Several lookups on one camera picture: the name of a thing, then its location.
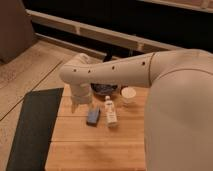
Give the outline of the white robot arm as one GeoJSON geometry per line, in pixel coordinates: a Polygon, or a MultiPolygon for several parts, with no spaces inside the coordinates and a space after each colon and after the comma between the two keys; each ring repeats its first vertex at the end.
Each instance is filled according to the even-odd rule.
{"type": "Polygon", "coordinates": [[[92,83],[145,87],[147,171],[213,171],[213,53],[152,52],[92,64],[84,53],[60,69],[72,102],[91,101],[92,83]]]}

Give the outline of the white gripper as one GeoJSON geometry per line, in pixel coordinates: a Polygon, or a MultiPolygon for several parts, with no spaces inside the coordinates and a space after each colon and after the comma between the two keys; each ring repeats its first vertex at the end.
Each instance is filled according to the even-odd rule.
{"type": "Polygon", "coordinates": [[[71,85],[71,111],[75,112],[79,105],[87,104],[88,108],[93,107],[92,92],[89,84],[71,85]]]}

